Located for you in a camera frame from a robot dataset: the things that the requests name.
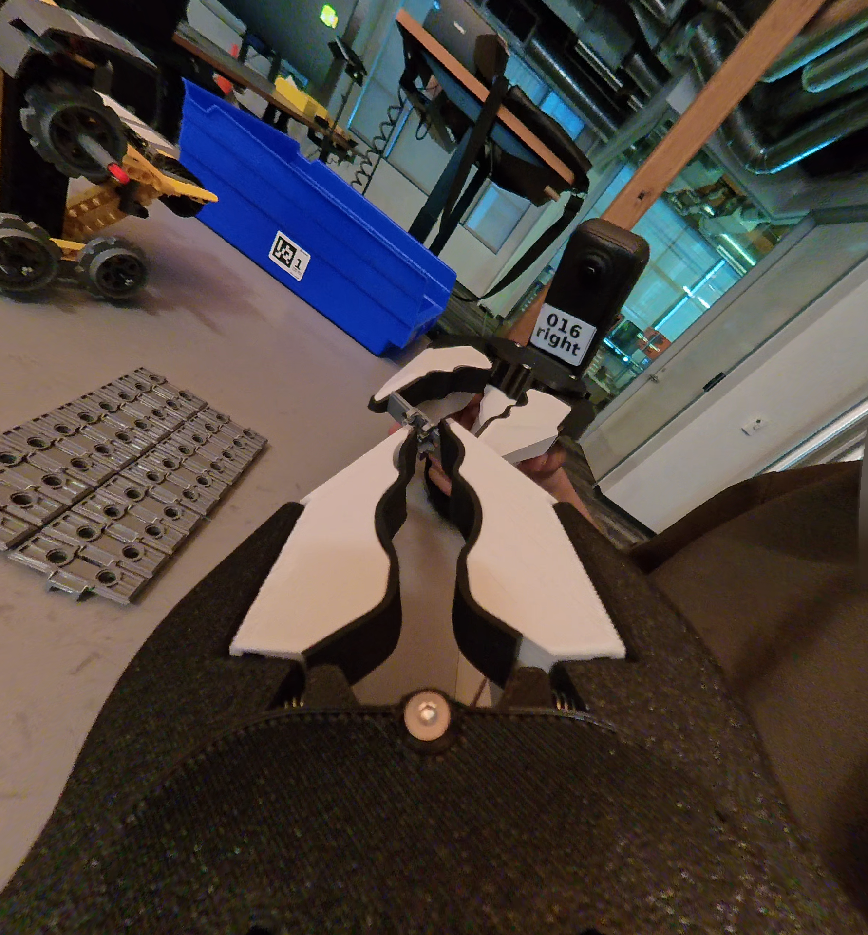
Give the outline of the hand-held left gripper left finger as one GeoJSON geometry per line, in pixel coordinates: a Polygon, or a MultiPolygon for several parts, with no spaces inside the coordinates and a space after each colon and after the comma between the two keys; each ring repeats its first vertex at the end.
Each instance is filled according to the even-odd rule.
{"type": "Polygon", "coordinates": [[[398,429],[302,499],[302,511],[245,614],[230,655],[305,663],[401,605],[393,539],[407,516],[416,437],[398,429]]]}

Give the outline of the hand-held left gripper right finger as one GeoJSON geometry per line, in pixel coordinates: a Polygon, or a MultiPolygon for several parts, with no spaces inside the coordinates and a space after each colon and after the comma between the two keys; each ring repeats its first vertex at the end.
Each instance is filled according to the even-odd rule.
{"type": "Polygon", "coordinates": [[[452,610],[463,657],[477,670],[624,659],[555,498],[457,423],[440,424],[440,460],[464,538],[452,610]]]}

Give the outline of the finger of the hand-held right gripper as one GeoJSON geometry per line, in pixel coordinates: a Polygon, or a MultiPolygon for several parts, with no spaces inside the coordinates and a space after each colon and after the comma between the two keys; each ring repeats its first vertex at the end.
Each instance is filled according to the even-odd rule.
{"type": "Polygon", "coordinates": [[[369,409],[388,412],[390,396],[400,395],[431,423],[439,423],[481,394],[493,362],[472,345],[429,346],[394,373],[370,398],[369,409]]]}
{"type": "Polygon", "coordinates": [[[544,455],[559,434],[572,405],[530,389],[516,402],[498,387],[487,386],[476,419],[476,437],[510,464],[544,455]]]}

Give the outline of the dark grey track link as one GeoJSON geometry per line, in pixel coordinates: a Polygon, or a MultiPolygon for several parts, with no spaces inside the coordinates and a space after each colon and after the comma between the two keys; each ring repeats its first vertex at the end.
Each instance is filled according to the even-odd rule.
{"type": "Polygon", "coordinates": [[[437,429],[428,415],[417,406],[410,404],[400,393],[391,393],[386,400],[386,411],[404,427],[414,430],[419,437],[428,435],[437,429]]]}
{"type": "Polygon", "coordinates": [[[411,418],[406,416],[404,427],[410,429],[416,440],[416,449],[419,455],[431,460],[442,461],[440,425],[428,419],[427,416],[415,412],[411,418]]]}

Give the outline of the person's right hand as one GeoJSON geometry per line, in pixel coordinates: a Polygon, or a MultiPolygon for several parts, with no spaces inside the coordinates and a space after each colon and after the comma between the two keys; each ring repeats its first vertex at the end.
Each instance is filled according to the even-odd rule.
{"type": "Polygon", "coordinates": [[[575,490],[565,470],[566,463],[567,450],[557,441],[545,453],[525,459],[516,466],[522,474],[531,478],[557,502],[576,508],[597,531],[604,532],[604,527],[598,519],[594,518],[575,490]]]}

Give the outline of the wooden standing desk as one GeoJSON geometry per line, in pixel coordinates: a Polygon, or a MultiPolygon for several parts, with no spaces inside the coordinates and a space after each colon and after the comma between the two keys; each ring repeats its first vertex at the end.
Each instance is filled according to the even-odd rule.
{"type": "Polygon", "coordinates": [[[508,49],[466,2],[443,2],[419,22],[396,14],[404,69],[398,86],[419,127],[450,156],[409,234],[439,254],[490,182],[534,206],[565,195],[542,251],[583,204],[590,163],[564,128],[506,76],[508,49]]]}

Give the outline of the blue plastic storage bin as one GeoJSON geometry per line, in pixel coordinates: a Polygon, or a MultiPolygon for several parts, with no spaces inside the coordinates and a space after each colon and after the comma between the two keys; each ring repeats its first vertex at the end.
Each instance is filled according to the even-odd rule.
{"type": "Polygon", "coordinates": [[[291,136],[184,80],[180,162],[199,220],[375,355],[440,318],[456,274],[291,136]]]}

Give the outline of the yellow black brick vehicle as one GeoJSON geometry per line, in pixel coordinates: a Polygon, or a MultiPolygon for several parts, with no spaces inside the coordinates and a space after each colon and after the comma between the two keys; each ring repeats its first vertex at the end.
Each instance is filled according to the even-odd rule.
{"type": "Polygon", "coordinates": [[[76,283],[134,298],[150,266],[111,234],[160,201],[194,217],[217,202],[152,126],[156,65],[126,37],[55,2],[0,2],[0,292],[76,283]]]}

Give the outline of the wooden post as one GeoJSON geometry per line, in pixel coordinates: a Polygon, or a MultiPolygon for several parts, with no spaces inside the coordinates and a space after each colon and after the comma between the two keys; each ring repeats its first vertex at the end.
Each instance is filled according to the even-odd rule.
{"type": "Polygon", "coordinates": [[[772,2],[615,196],[604,221],[632,229],[823,4],[772,2]]]}

